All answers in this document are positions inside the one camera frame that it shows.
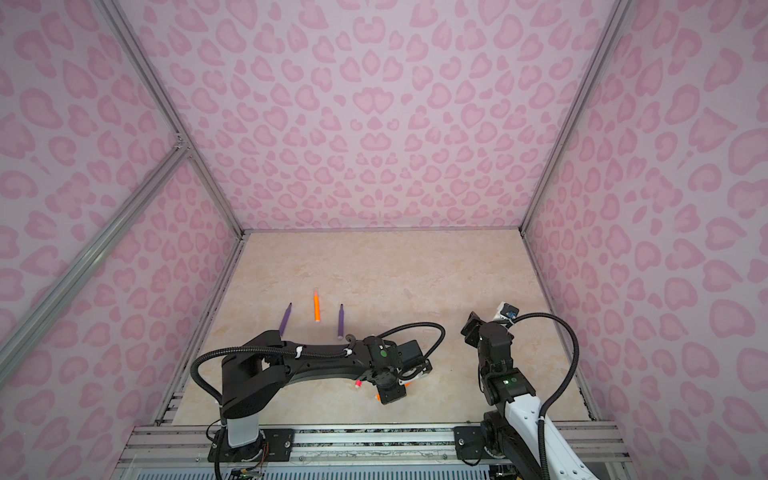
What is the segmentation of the orange highlighter pen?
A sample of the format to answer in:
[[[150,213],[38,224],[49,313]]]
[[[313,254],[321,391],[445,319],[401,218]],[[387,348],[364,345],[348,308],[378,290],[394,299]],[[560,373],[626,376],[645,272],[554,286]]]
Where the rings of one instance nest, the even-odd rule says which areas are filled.
[[[319,297],[319,300],[315,300],[313,298],[313,315],[314,315],[315,322],[320,322],[322,320],[320,297]]]
[[[407,396],[407,386],[413,382],[414,379],[377,381],[375,384],[377,398],[383,405],[398,401]]]

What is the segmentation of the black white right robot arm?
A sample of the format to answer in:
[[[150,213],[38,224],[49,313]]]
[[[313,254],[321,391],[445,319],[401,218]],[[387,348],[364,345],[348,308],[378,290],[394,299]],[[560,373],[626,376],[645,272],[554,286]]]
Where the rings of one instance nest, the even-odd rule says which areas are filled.
[[[528,319],[543,318],[560,325],[572,344],[572,355],[564,379],[547,399],[515,366],[511,354],[510,328]],[[593,479],[595,474],[574,452],[548,416],[551,406],[573,380],[580,347],[573,328],[562,318],[545,312],[484,321],[471,312],[461,330],[465,343],[478,353],[479,387],[495,410],[484,415],[481,431],[484,449],[511,462],[520,479]]]

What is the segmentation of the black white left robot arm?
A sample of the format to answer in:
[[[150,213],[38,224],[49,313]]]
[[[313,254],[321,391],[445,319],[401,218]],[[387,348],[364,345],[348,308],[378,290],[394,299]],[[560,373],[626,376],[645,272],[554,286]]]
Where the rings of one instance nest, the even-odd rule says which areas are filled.
[[[218,400],[226,445],[232,449],[259,445],[258,415],[282,388],[294,383],[346,379],[372,384],[384,405],[404,398],[407,383],[432,371],[430,356],[445,338],[440,329],[427,350],[416,340],[398,344],[389,339],[411,327],[361,340],[348,335],[345,345],[305,345],[268,330],[241,347],[227,348]]]

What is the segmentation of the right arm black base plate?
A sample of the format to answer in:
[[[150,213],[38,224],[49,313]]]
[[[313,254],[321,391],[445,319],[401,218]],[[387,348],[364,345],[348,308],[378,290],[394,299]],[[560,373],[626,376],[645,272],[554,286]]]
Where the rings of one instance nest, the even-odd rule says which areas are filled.
[[[479,425],[464,424],[452,429],[454,448],[458,460],[478,465],[483,460],[490,460],[486,437]]]

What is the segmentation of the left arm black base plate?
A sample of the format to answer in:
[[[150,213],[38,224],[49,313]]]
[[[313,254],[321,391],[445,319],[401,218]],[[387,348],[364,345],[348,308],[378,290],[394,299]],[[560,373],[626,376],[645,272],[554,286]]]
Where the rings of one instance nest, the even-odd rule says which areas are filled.
[[[228,432],[221,429],[214,436],[207,460],[210,463],[288,462],[293,449],[293,429],[261,430],[254,442],[234,446]]]

